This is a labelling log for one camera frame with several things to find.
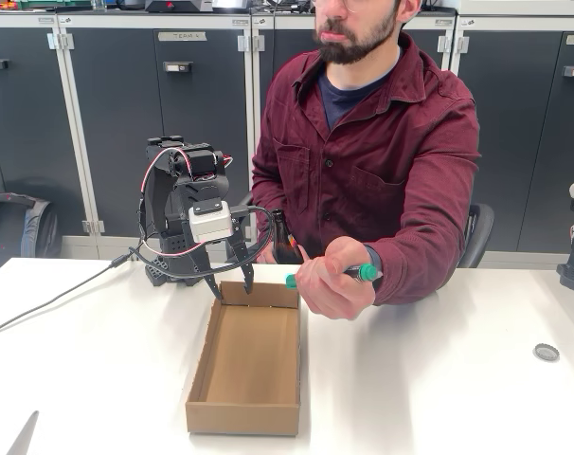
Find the person's right hand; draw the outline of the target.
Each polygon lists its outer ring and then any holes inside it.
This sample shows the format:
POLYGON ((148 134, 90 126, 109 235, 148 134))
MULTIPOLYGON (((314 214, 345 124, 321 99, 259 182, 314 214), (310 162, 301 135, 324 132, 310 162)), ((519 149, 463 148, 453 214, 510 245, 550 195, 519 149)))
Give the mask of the person's right hand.
MULTIPOLYGON (((305 248, 302 245, 298 246, 300 250, 300 254, 304 262, 309 261, 310 257, 308 256, 305 248)), ((278 262, 275 260, 273 256, 273 246, 267 246, 262 253, 258 256, 256 262, 258 264, 277 264, 278 262)))

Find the person's left hand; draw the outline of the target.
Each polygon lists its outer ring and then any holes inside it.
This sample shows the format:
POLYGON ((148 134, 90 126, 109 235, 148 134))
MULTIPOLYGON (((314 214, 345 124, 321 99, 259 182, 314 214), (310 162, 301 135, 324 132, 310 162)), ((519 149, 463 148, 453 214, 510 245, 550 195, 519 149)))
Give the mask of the person's left hand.
POLYGON ((329 319, 356 319, 375 302, 370 282, 358 282, 344 273, 349 266, 367 264, 366 247, 351 237, 329 243, 323 256, 311 259, 300 246, 303 264, 295 274, 296 288, 309 309, 329 319))

